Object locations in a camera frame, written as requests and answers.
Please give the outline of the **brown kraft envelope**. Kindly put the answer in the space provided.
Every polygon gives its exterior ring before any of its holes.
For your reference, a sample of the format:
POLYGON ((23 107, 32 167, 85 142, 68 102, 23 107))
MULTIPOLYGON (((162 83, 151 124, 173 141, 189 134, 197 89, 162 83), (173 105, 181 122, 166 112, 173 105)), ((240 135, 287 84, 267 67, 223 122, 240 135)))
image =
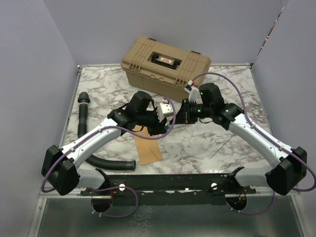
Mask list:
POLYGON ((162 160, 157 140, 134 137, 140 165, 147 165, 162 160))

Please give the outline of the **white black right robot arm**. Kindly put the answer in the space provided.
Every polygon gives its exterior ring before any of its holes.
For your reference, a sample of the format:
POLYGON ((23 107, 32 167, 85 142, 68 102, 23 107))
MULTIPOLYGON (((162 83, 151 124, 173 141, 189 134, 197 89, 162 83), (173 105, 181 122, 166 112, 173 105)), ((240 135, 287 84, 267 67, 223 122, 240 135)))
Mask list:
POLYGON ((307 152, 292 148, 279 141, 253 121, 247 121, 244 110, 234 103, 225 103, 219 87, 206 83, 199 88, 186 85, 189 97, 184 99, 175 119, 175 124, 193 124, 198 119, 210 118, 242 138, 269 163, 266 167, 239 167, 227 180, 227 188, 238 193, 244 187, 270 187, 280 195, 288 194, 305 176, 307 152))

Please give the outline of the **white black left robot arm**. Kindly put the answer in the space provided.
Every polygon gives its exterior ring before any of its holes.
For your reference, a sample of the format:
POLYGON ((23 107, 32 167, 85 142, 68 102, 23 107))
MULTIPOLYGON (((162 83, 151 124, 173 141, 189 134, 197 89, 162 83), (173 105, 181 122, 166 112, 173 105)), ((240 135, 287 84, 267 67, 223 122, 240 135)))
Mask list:
POLYGON ((148 110, 153 102, 149 94, 138 91, 130 102, 112 110, 98 126, 76 141, 61 148, 55 145, 48 148, 41 170, 41 191, 57 191, 64 196, 76 188, 89 188, 99 195, 105 194, 109 189, 106 174, 97 169, 81 169, 80 166, 102 146, 125 133, 143 138, 133 131, 137 125, 147 128, 147 140, 166 137, 173 129, 166 128, 165 125, 168 117, 176 116, 174 104, 169 98, 165 98, 164 102, 148 110))

